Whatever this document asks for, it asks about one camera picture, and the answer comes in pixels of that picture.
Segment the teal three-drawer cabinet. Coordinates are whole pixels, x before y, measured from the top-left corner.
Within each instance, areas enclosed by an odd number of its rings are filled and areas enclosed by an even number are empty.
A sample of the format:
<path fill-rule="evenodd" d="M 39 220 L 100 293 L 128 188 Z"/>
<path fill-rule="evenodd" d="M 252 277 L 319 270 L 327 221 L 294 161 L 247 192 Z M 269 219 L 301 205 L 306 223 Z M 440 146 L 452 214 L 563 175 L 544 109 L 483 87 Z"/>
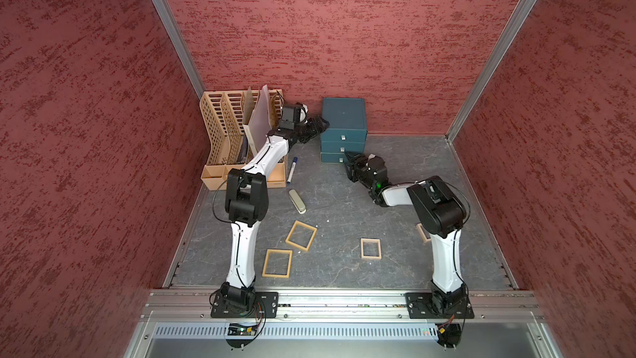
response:
<path fill-rule="evenodd" d="M 368 136 L 364 99 L 324 98 L 321 116 L 330 125 L 321 134 L 321 162 L 343 163 L 346 153 L 363 153 Z"/>

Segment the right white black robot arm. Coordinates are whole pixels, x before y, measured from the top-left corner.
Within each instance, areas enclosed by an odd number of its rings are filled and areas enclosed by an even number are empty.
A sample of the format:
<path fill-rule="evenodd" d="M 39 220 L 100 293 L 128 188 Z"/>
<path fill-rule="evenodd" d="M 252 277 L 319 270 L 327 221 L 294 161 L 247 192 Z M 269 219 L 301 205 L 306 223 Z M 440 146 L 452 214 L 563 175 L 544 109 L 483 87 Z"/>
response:
<path fill-rule="evenodd" d="M 459 303 L 466 296 L 460 271 L 460 236 L 469 212 L 450 185 L 437 176 L 392 184 L 384 159 L 374 155 L 347 152 L 344 165 L 349 180 L 362 184 L 376 205 L 413 207 L 432 242 L 432 303 L 439 312 Z"/>

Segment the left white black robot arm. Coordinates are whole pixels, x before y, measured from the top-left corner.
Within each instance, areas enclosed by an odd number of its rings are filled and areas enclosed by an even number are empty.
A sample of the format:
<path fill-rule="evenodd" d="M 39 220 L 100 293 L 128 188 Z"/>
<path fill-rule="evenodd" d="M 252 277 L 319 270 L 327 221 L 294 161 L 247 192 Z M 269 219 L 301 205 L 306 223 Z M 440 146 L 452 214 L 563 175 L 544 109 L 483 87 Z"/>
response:
<path fill-rule="evenodd" d="M 329 126 L 321 116 L 299 122 L 282 120 L 277 129 L 268 132 L 262 149 L 248 164 L 229 172 L 225 211 L 232 230 L 232 248 L 230 270 L 220 295 L 234 310 L 247 312 L 255 305 L 255 245 L 258 227 L 268 212 L 269 176 L 294 144 L 307 143 Z"/>

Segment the blue white marker pen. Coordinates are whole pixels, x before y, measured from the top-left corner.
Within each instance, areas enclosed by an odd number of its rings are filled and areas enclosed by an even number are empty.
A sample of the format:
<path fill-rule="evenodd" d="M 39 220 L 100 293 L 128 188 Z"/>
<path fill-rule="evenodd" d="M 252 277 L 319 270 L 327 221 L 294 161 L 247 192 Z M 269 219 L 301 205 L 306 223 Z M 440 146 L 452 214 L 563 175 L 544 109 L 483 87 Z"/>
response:
<path fill-rule="evenodd" d="M 288 178 L 287 178 L 287 181 L 286 181 L 287 185 L 290 185 L 291 182 L 292 182 L 292 178 L 293 178 L 293 174 L 294 174 L 294 172 L 296 170 L 297 162 L 298 162 L 298 157 L 294 157 L 294 159 L 293 159 L 293 161 L 291 163 L 291 167 L 290 167 L 289 172 L 288 172 Z"/>

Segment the purple paper folder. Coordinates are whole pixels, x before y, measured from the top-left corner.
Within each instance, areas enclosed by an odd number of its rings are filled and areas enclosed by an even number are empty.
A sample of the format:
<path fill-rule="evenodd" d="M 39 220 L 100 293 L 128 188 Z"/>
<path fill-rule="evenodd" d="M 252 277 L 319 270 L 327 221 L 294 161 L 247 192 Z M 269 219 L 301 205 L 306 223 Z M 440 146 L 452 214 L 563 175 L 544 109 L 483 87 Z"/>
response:
<path fill-rule="evenodd" d="M 265 85 L 261 88 L 249 121 L 244 127 L 246 137 L 248 138 L 248 142 L 254 156 L 256 156 L 266 144 L 268 132 L 272 129 L 270 117 L 271 96 L 268 86 Z"/>

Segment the brown cardboard sheet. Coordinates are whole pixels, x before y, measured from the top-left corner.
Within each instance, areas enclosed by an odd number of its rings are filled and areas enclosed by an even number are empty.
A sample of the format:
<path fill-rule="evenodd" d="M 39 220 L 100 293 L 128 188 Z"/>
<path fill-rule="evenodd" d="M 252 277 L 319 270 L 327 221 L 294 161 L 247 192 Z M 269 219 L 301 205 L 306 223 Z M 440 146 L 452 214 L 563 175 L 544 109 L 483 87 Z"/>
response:
<path fill-rule="evenodd" d="M 253 98 L 253 90 L 249 87 L 247 90 L 243 92 L 243 100 L 242 100 L 242 113 L 243 113 L 243 125 L 248 125 L 251 119 L 251 115 L 253 114 L 253 109 L 255 106 L 254 98 Z"/>

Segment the beige whiteboard eraser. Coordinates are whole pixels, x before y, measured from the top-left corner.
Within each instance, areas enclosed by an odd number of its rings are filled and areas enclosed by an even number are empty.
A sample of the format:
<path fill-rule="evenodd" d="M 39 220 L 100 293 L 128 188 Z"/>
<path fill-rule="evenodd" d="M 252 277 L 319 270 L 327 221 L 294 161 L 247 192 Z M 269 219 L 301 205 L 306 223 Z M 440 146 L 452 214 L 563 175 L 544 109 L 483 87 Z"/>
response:
<path fill-rule="evenodd" d="M 288 192 L 288 195 L 289 195 L 289 197 L 291 199 L 291 202 L 293 203 L 294 207 L 298 211 L 298 213 L 299 214 L 305 214 L 306 213 L 306 203 L 304 202 L 304 200 L 302 200 L 302 198 L 299 195 L 299 193 L 296 190 L 291 189 Z"/>

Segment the beige lattice file organizer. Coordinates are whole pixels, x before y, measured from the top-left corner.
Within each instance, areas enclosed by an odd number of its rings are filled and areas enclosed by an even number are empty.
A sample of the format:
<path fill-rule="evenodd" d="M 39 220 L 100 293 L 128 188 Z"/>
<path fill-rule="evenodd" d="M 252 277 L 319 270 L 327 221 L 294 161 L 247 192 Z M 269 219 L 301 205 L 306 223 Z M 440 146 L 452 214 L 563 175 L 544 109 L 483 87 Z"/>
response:
<path fill-rule="evenodd" d="M 231 169 L 240 168 L 253 157 L 242 124 L 244 90 L 205 91 L 200 112 L 210 139 L 210 154 L 201 174 L 207 189 L 224 190 Z M 256 104 L 260 91 L 253 90 Z"/>

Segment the small wooden frame box centre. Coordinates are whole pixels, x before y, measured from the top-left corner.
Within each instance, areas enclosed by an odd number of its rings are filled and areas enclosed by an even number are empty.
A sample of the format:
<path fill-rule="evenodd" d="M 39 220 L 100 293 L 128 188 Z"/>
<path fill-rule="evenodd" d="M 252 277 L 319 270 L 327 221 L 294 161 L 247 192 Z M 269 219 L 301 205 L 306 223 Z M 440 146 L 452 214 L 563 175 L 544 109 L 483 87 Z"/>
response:
<path fill-rule="evenodd" d="M 362 260 L 381 260 L 382 247 L 380 239 L 362 238 L 360 240 L 360 257 Z"/>

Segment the small wooden frame box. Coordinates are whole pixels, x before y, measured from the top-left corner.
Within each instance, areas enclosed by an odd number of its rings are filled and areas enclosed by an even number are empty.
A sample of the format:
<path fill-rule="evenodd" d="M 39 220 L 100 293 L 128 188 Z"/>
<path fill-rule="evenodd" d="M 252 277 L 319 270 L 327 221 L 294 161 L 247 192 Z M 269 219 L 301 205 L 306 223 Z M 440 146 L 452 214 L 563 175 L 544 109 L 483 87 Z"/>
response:
<path fill-rule="evenodd" d="M 416 230 L 419 233 L 419 235 L 422 238 L 422 241 L 424 243 L 428 243 L 428 242 L 431 241 L 431 237 L 430 237 L 429 233 L 423 227 L 422 223 L 417 223 Z"/>
<path fill-rule="evenodd" d="M 382 247 L 380 239 L 362 238 L 360 240 L 360 257 L 362 260 L 381 260 Z"/>

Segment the large wooden frame box tilted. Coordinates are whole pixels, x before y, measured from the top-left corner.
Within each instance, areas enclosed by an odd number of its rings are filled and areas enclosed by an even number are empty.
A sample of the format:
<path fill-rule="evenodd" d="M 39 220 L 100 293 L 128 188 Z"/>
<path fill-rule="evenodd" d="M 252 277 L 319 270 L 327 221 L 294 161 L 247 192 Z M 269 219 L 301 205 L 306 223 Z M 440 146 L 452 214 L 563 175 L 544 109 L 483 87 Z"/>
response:
<path fill-rule="evenodd" d="M 297 220 L 289 231 L 285 242 L 295 249 L 308 252 L 316 238 L 316 234 L 316 227 Z"/>

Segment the small wooden frame box right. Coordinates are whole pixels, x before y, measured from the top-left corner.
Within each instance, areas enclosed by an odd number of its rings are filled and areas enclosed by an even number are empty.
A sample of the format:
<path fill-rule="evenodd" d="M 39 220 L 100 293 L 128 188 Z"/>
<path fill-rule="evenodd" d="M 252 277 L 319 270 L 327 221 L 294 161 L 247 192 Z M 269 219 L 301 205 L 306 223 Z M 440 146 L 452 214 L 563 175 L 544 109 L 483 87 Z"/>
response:
<path fill-rule="evenodd" d="M 423 227 L 422 223 L 417 223 L 416 230 L 419 233 L 419 235 L 422 238 L 422 241 L 424 243 L 428 243 L 428 242 L 431 241 L 431 237 L 430 237 L 429 233 Z"/>

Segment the large wooden frame box front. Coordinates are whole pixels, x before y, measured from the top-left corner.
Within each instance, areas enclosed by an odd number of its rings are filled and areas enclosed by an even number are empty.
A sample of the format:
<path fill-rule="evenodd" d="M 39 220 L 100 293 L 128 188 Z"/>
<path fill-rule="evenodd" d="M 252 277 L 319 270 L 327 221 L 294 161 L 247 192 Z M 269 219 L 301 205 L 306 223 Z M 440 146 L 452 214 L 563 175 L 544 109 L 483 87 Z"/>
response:
<path fill-rule="evenodd" d="M 290 278 L 292 257 L 291 250 L 267 250 L 263 263 L 263 278 Z"/>

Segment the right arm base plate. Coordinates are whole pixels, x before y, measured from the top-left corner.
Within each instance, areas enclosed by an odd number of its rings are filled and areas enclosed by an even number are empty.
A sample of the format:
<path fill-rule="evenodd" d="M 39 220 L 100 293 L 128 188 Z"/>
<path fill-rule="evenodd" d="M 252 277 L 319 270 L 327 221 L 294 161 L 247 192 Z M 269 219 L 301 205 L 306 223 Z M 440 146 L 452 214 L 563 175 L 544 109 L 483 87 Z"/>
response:
<path fill-rule="evenodd" d="M 457 293 L 406 293 L 406 308 L 411 319 L 474 319 L 468 296 Z"/>

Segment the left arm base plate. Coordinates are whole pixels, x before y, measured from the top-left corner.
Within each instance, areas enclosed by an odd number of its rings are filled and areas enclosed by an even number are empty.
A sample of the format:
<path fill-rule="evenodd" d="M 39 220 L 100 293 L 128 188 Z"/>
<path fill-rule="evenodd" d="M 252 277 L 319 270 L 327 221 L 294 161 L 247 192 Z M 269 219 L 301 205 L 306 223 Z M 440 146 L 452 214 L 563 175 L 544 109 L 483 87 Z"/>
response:
<path fill-rule="evenodd" d="M 210 300 L 211 318 L 272 319 L 278 312 L 279 293 L 242 291 L 230 296 L 218 291 Z"/>

